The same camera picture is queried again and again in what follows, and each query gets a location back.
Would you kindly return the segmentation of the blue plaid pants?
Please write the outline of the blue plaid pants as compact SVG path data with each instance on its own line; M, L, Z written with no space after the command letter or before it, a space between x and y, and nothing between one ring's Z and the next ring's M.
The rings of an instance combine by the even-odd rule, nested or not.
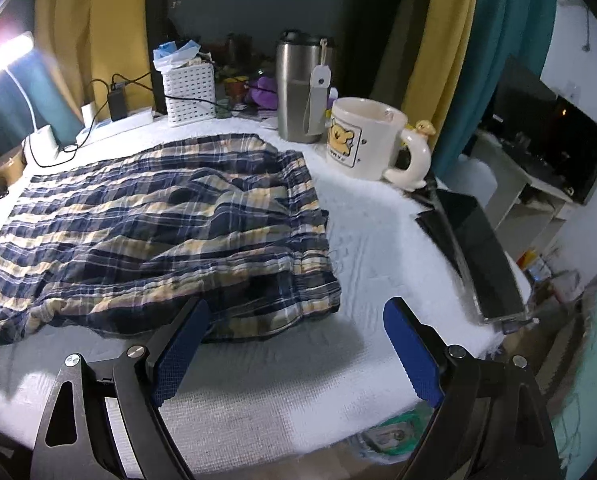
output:
M302 153L253 133L38 174L0 228L0 346L148 333L192 298L212 340L276 335L339 310L327 226Z

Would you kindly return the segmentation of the black tablet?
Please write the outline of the black tablet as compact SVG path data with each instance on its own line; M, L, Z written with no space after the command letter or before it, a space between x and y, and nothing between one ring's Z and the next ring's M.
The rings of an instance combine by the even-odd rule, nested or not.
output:
M523 318L525 301L512 266L477 199L443 188L419 196L427 209L417 223L458 273L480 320Z

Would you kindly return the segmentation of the white shelf unit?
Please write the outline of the white shelf unit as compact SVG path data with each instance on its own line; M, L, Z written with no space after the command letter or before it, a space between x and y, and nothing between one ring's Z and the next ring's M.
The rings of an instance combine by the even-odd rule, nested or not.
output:
M485 214L501 246L515 260L530 249L543 252L579 205L559 188L528 174L488 132L475 131L471 155L485 162L497 181Z

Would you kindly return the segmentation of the cardboard box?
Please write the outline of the cardboard box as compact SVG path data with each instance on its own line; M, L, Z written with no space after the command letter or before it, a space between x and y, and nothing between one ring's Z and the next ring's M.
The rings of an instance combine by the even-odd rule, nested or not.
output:
M25 166L26 159L21 146L0 156L0 186L8 188L14 184L22 176Z

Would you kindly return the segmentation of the black monitor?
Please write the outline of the black monitor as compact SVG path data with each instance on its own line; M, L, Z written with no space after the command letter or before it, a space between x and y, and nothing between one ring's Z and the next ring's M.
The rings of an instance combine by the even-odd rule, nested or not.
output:
M510 55L480 126L512 160L585 205L597 188L597 122Z

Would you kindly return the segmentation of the white power strip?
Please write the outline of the white power strip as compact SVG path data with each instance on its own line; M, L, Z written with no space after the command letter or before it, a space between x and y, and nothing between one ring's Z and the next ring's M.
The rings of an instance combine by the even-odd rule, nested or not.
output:
M154 121L154 110L150 107L140 108L131 112L127 117L116 120L105 119L102 122L96 122L93 126L88 126L76 136L78 146L90 145L104 139L118 136L121 133L135 130L143 126L152 124Z

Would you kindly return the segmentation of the white charger plug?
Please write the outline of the white charger plug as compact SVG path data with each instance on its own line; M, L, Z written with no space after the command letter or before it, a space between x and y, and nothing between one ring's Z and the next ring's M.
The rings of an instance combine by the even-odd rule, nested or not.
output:
M82 106L82 120L86 128L91 128L97 122L98 109L95 102L91 101Z

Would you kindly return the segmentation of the cream bear mug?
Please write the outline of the cream bear mug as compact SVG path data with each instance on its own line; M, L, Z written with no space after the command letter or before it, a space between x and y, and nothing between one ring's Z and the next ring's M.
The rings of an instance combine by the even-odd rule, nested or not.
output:
M361 98L340 98L332 105L327 133L327 163L347 177L392 183L407 192L425 187L431 168L432 122L408 125L390 105Z

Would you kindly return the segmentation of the black power adapter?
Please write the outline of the black power adapter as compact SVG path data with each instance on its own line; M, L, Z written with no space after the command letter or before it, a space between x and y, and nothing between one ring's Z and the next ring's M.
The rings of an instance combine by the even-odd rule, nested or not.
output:
M112 84L108 92L108 111L112 122L125 119L128 107L123 84Z

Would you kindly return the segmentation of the white plastic basket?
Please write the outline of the white plastic basket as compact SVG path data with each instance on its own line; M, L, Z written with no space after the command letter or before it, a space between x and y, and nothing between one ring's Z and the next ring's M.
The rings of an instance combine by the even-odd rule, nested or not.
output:
M180 127L216 117L214 67L199 63L163 75L167 119Z

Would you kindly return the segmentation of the purple cloth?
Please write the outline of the purple cloth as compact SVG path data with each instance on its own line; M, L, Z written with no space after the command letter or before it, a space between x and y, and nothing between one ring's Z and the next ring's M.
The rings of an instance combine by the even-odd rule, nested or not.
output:
M248 102L258 107L275 110L278 107L278 92L274 77L260 76L248 82Z

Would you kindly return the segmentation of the blue plastic bag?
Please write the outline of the blue plastic bag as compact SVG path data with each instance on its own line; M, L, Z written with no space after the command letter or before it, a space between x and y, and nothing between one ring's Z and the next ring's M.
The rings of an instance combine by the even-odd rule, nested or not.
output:
M186 66L199 52L200 46L194 40L187 41L180 48L175 41L169 41L153 50L153 65L158 72L164 74Z

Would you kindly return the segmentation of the white desk lamp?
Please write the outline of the white desk lamp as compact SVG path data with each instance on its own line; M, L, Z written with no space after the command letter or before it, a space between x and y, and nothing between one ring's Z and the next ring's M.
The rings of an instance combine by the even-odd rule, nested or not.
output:
M58 95L31 32L0 44L0 154L48 124Z

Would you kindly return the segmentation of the yellow curtain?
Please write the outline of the yellow curtain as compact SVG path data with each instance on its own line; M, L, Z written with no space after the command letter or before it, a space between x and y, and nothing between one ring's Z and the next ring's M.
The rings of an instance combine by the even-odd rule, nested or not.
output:
M402 0L380 51L375 92L402 89L410 120L443 128L468 49L477 0ZM146 0L35 0L35 39L51 80L72 112L102 103L91 77L116 68L148 68Z

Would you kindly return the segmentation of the stainless steel tumbler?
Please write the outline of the stainless steel tumbler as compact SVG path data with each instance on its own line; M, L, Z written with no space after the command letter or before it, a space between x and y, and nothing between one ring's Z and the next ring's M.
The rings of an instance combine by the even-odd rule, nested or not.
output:
M278 131L282 139L315 143L326 129L335 44L298 29L282 32L276 50Z

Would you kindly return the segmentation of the teal curtain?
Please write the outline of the teal curtain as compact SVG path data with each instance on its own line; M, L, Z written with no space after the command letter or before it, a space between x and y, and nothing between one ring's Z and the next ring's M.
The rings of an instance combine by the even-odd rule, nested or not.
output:
M247 74L274 56L282 32L298 29L335 43L333 82L343 96L371 98L401 110L404 90L387 90L387 98L381 100L375 84L380 51L387 46L402 6L402 0L146 0L148 68L116 68L111 75L91 77L87 87L101 92L104 101L104 86L114 75L142 77L146 88L129 91L129 106L163 107L161 80L152 64L152 52L159 44L199 41L217 61ZM510 55L533 73L543 69L555 17L556 0L477 0L458 86L443 128L437 129L436 174L445 174L466 146ZM35 0L0 0L0 44L22 32L33 34L50 76L48 58L35 39ZM82 130L84 104L72 112L58 88L56 94L58 102L48 108L45 126L52 128L59 146L67 146Z

